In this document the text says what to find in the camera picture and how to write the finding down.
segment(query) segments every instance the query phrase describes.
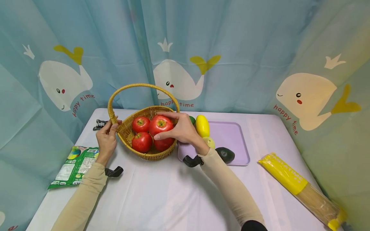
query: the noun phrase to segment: red tomato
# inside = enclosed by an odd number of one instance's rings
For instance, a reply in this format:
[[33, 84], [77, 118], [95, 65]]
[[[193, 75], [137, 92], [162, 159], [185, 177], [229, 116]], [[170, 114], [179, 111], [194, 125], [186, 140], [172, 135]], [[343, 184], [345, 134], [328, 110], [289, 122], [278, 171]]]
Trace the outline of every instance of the red tomato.
[[139, 132], [133, 137], [131, 144], [134, 150], [146, 153], [152, 147], [153, 139], [147, 132]]
[[156, 115], [149, 124], [149, 133], [155, 136], [160, 132], [166, 132], [174, 127], [171, 120], [165, 116]]
[[149, 124], [150, 120], [148, 118], [146, 118], [145, 116], [139, 116], [132, 121], [131, 126], [134, 132], [139, 133], [139, 132], [148, 132]]
[[171, 145], [174, 143], [174, 138], [167, 138], [164, 140], [155, 140], [154, 141], [154, 147], [160, 152], [163, 152], [164, 150], [167, 150]]

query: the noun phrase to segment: beige sleeve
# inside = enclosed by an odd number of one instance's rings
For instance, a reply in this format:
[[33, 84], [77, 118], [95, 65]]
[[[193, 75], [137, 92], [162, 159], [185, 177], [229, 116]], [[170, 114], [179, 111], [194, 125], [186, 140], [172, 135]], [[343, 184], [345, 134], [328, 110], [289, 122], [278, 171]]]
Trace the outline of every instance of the beige sleeve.
[[52, 231], [84, 230], [96, 200], [108, 178], [104, 169], [105, 167], [99, 163], [92, 164], [76, 192], [54, 223]]
[[199, 155], [204, 165], [203, 172], [213, 181], [225, 198], [240, 226], [249, 220], [265, 225], [262, 214], [248, 189], [223, 162], [217, 151], [210, 149], [206, 156]]

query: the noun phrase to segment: blue curtain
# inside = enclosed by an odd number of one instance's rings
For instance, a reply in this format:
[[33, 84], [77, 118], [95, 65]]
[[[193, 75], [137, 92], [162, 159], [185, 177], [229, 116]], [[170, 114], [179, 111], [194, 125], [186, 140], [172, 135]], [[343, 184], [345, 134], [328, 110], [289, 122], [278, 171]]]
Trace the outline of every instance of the blue curtain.
[[[370, 3], [0, 1], [0, 230], [25, 230], [94, 109], [121, 86], [183, 111], [279, 115], [356, 230], [370, 226]], [[173, 107], [148, 88], [115, 108]]]

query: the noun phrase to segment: spaghetti package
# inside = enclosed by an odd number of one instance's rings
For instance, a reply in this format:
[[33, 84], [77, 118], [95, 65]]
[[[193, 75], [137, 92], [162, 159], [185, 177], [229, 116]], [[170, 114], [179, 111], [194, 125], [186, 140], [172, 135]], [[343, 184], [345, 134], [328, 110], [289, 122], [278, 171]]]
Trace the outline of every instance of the spaghetti package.
[[318, 192], [275, 153], [266, 155], [258, 162], [331, 230], [336, 231], [346, 220], [344, 210]]

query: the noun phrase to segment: nutrition label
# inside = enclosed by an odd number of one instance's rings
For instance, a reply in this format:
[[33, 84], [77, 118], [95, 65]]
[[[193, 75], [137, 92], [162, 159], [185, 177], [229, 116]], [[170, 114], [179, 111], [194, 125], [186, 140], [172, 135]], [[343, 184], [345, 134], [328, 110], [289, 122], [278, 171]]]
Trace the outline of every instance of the nutrition label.
[[64, 164], [59, 171], [56, 180], [68, 180], [73, 171], [74, 164]]
[[84, 161], [81, 164], [80, 169], [78, 170], [78, 173], [85, 174], [87, 170], [91, 167], [91, 165], [96, 161], [94, 158], [88, 158], [86, 157]]

